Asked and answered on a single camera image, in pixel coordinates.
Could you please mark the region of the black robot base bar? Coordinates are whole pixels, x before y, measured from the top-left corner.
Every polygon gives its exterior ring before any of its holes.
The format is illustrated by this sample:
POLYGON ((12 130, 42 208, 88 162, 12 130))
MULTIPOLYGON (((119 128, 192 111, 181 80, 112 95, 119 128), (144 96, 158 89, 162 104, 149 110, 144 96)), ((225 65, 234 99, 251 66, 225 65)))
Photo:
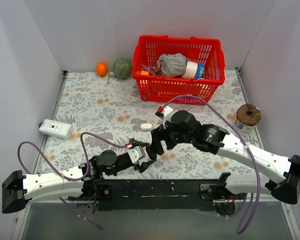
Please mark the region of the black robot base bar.
POLYGON ((71 201, 98 201, 99 211, 213 211, 214 201, 231 201, 234 194, 217 179, 106 179, 86 182, 71 201))

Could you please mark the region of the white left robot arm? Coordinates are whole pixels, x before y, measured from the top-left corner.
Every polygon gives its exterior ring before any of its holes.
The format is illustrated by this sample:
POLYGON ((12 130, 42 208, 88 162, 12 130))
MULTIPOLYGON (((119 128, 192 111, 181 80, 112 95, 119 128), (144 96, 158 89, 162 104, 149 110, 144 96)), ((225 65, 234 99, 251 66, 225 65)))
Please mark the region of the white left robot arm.
POLYGON ((27 204, 68 197, 72 201, 93 201, 105 198, 104 176, 117 176, 132 167, 143 173, 156 161, 155 156, 146 160, 149 145, 130 139, 125 153, 117 155, 105 150, 88 162, 68 168, 60 173, 24 174, 12 172, 2 183, 2 207, 4 214, 23 210, 27 204))

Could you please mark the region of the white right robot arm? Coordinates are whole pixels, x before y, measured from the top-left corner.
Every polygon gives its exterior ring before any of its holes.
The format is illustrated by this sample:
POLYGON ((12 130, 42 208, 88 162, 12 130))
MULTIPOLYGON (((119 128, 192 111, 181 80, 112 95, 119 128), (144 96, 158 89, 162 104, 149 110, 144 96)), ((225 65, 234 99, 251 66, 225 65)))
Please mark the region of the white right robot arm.
POLYGON ((227 199, 241 193, 267 194, 286 204, 295 205, 300 195, 300 156, 280 156, 254 145, 214 124, 201 124, 186 110, 159 107, 156 116, 162 120, 151 131, 151 144, 146 147, 150 159, 178 144, 191 144, 197 150, 226 157, 255 170, 255 177, 223 173, 216 186, 206 191, 211 196, 227 199))

